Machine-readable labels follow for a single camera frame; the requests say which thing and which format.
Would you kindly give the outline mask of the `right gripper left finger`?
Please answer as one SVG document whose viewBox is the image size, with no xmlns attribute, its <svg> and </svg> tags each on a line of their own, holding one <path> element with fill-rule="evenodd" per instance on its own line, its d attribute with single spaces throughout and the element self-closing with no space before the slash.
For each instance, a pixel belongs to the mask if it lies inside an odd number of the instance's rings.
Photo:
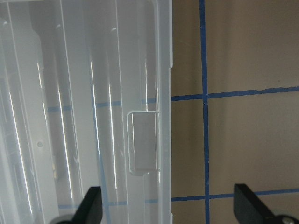
<svg viewBox="0 0 299 224">
<path fill-rule="evenodd" d="M 75 215 L 73 224 L 100 224 L 103 218 L 101 187 L 90 187 Z"/>
</svg>

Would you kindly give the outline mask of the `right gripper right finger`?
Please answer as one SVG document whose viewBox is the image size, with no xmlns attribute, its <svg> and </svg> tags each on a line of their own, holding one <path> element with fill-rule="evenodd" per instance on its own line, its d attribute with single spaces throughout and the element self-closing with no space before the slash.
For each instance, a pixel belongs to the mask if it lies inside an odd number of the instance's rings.
<svg viewBox="0 0 299 224">
<path fill-rule="evenodd" d="M 246 184 L 234 185 L 233 212 L 240 224 L 274 224 L 276 216 Z"/>
</svg>

